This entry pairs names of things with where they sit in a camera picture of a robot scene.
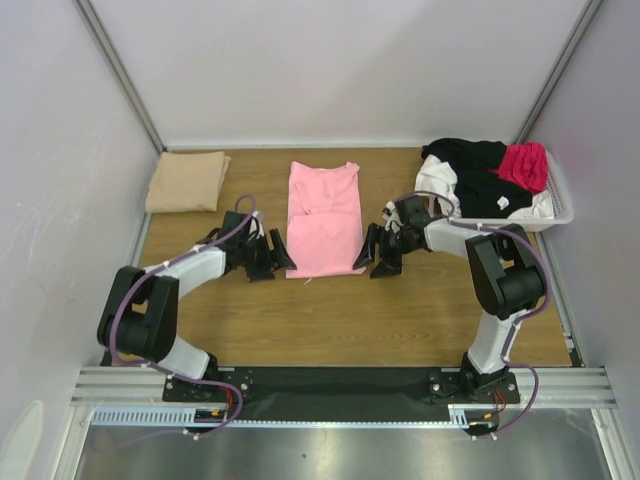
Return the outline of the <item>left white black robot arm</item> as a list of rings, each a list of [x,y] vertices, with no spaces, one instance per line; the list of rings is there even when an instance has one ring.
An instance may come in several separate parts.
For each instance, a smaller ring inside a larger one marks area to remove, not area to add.
[[[279,231],[266,231],[255,212],[226,212],[220,227],[177,257],[146,268],[120,268],[98,324],[99,344],[114,361],[126,363],[122,356],[131,355],[131,364],[158,369],[199,400],[219,390],[239,397],[241,390],[223,380],[217,358],[178,335],[179,301],[239,268],[251,282],[297,269]]]

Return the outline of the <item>pink t shirt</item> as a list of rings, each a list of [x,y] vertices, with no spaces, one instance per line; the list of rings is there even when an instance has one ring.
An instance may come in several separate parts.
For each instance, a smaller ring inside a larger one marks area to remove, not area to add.
[[[296,268],[288,279],[360,275],[353,267],[363,242],[359,170],[291,164],[286,249]]]

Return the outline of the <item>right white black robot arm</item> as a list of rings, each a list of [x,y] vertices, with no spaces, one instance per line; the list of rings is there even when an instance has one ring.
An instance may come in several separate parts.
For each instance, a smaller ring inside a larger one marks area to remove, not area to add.
[[[427,206],[438,197],[416,191],[389,202],[384,224],[368,226],[352,267],[371,266],[373,278],[397,276],[404,257],[419,250],[467,261],[481,320],[459,371],[430,377],[428,398],[435,403],[483,403],[497,397],[500,389],[513,387],[513,345],[524,321],[548,304],[549,273],[521,225],[471,225],[447,213],[432,214]]]

